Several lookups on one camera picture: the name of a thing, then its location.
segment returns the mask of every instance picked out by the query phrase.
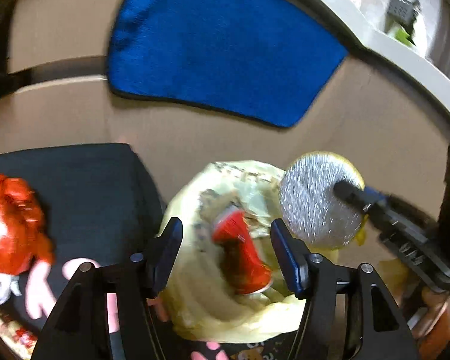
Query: metal tool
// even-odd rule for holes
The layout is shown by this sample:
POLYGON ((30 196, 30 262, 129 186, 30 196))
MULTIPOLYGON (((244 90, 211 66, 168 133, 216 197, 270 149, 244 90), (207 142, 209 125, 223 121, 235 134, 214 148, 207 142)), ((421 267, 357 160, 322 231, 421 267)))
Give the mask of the metal tool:
POLYGON ((308 299, 289 360, 327 359, 337 294, 347 294, 344 359, 419 359, 404 317, 370 264, 334 265, 293 238, 281 219, 271 224, 270 237, 288 289, 308 299))
MULTIPOLYGON (((32 360, 112 360, 107 292, 117 294, 126 359, 164 360, 145 299, 165 287, 182 235, 180 220, 172 218, 162 235, 128 262, 102 268, 82 264, 43 327, 32 360)), ((308 299, 290 360, 327 359, 338 293, 348 294, 344 359, 418 360, 410 330, 370 264, 356 269, 332 264, 292 238, 281 219, 271 225, 271 242, 288 288, 297 298, 308 299)))
POLYGON ((182 237, 181 221, 171 218, 162 235, 128 262, 101 268, 80 265, 48 317, 32 359, 112 360, 107 293, 114 292, 126 359, 163 359, 144 300, 165 288, 182 237))
POLYGON ((334 192, 380 231, 379 240, 423 282, 437 293, 450 292, 450 260, 435 242, 438 223, 416 207, 393 195, 369 188, 362 191, 347 181, 334 192))

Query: plastic packaging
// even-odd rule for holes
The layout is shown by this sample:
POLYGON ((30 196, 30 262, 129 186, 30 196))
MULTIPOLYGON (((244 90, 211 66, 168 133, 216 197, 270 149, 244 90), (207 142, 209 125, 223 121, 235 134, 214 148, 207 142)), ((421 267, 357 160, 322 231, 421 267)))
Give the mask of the plastic packaging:
POLYGON ((211 240, 223 248, 222 274, 237 294, 254 294, 270 287, 272 272, 257 254, 243 210, 228 206, 214 224, 211 240))
MULTIPOLYGON (((306 300, 287 289, 270 242, 270 224, 281 218, 283 174, 256 161, 211 163, 169 203, 162 230, 176 216, 183 223, 183 240, 161 298, 181 337, 250 343, 298 329, 306 300), (258 256, 271 269, 273 283, 263 292, 237 295, 223 276, 223 251, 211 240, 208 223, 230 203, 244 211, 258 256)), ((338 257, 323 253, 332 261, 338 257)))
POLYGON ((15 296, 21 295, 18 287, 18 276, 0 274, 0 305, 10 298, 11 293, 15 296))
POLYGON ((0 174, 0 273, 19 275, 34 256, 53 263, 43 228, 44 214, 28 184, 0 174))
POLYGON ((15 357, 30 360, 37 337, 0 309, 0 338, 13 351, 15 357))

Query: red plastic wrapper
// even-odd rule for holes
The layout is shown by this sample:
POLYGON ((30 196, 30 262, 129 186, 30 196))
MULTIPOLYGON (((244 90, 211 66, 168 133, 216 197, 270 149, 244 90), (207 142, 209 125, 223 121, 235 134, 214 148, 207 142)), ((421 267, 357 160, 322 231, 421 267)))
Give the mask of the red plastic wrapper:
POLYGON ((219 216, 211 237, 222 245, 223 275, 240 295, 262 292, 272 283, 272 272, 258 257, 243 215, 243 210, 228 207, 219 216))
POLYGON ((44 214, 27 182, 0 174, 0 273, 27 271, 32 257, 53 263, 43 229, 44 214))

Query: metal screw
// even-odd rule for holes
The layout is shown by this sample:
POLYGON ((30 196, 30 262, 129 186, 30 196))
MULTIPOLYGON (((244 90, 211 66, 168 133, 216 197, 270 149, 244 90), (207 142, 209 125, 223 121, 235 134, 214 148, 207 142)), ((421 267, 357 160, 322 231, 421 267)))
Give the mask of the metal screw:
POLYGON ((362 264, 362 271, 365 272, 366 274, 370 274, 373 272, 373 267, 370 264, 362 264))
POLYGON ((323 261, 323 256, 318 253, 312 253, 309 259, 312 263, 320 264, 323 261))
POLYGON ((92 267, 91 262, 84 262, 84 263, 80 264, 79 269, 82 272, 87 272, 87 271, 90 271, 91 267, 92 267))
POLYGON ((130 260, 132 261, 132 263, 139 263, 143 260, 143 254, 133 253, 132 256, 130 256, 130 260))

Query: blue towel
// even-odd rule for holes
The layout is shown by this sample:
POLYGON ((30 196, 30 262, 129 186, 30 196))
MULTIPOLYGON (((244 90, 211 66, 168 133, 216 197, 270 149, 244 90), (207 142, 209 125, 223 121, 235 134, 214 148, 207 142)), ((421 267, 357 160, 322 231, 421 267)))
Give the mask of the blue towel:
POLYGON ((108 79, 124 97, 290 127, 346 54, 286 0, 124 0, 109 45, 108 79))

